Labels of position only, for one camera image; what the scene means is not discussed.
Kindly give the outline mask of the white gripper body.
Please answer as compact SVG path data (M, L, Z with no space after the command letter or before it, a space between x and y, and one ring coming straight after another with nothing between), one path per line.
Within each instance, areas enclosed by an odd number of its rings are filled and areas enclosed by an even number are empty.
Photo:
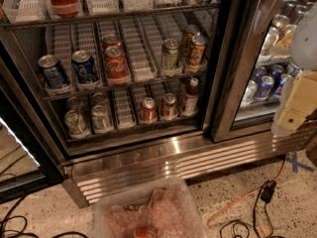
M317 71L306 70L289 79L273 116L271 133L278 137L293 134L317 108Z

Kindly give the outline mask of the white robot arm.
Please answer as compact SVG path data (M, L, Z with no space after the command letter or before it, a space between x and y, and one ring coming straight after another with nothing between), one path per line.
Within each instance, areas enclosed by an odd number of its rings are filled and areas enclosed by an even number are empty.
M291 44L291 60L303 72L283 87L271 133L293 134L317 109L317 4L300 20Z

